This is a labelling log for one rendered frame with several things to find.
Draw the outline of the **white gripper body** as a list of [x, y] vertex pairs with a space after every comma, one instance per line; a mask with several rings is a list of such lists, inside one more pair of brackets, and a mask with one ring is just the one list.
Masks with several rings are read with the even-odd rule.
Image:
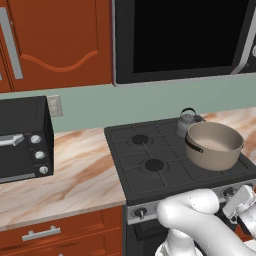
[[228, 219], [238, 216], [256, 202], [256, 193], [249, 185], [243, 185], [223, 207], [223, 213]]

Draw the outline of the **black gas stove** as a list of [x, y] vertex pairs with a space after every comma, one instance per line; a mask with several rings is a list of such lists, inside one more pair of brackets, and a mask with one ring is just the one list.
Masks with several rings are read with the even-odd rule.
[[[193, 189], [210, 188], [224, 206], [223, 191], [242, 185], [256, 188], [256, 164], [240, 155], [236, 164], [222, 172], [208, 171], [192, 163], [185, 140], [176, 134], [177, 120], [164, 119], [104, 129], [105, 137], [125, 193], [123, 207], [125, 256], [155, 256], [168, 230], [156, 217], [158, 202]], [[147, 209], [144, 219], [134, 215]]]

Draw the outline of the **orange wooden cabinet door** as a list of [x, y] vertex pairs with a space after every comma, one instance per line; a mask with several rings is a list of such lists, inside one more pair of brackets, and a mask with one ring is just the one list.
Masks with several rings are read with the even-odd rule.
[[18, 68], [14, 91], [109, 84], [110, 0], [0, 0]]
[[0, 43], [0, 93], [13, 92], [2, 44]]

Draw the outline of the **orange wooden drawer front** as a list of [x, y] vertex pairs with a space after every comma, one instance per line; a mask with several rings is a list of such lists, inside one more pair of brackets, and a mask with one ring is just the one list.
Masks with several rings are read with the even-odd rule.
[[0, 256], [121, 256], [122, 230], [120, 228], [80, 236], [61, 242], [10, 251], [0, 250]]
[[[58, 234], [50, 234], [42, 238], [23, 241], [22, 237], [29, 231], [34, 233], [48, 231], [51, 226], [60, 229]], [[18, 228], [0, 231], [0, 256], [4, 252], [19, 251], [32, 246], [59, 242], [82, 235], [91, 235], [103, 231], [120, 228], [122, 226], [122, 207], [112, 207], [94, 212], [59, 218]]]

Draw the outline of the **black microwave oven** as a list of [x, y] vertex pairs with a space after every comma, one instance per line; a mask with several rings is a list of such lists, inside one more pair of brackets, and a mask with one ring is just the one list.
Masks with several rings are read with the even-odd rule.
[[[118, 87], [234, 76], [256, 0], [112, 0]], [[256, 75], [256, 35], [245, 67]]]

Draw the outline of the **black toaster oven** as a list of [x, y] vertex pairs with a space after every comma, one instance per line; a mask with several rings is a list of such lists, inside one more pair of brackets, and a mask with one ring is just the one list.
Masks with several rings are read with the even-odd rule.
[[[31, 178], [50, 176], [54, 173], [54, 133], [45, 96], [0, 100], [0, 136], [23, 134], [17, 146], [0, 147], [0, 184]], [[31, 142], [33, 135], [41, 141]], [[36, 159], [35, 153], [43, 151], [45, 157]], [[49, 172], [39, 172], [46, 166]]]

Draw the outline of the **grey wall outlet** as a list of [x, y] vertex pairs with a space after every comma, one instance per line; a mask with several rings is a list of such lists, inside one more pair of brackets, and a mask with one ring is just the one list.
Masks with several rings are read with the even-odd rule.
[[50, 115], [52, 117], [61, 117], [63, 115], [61, 98], [59, 95], [52, 95], [47, 97]]

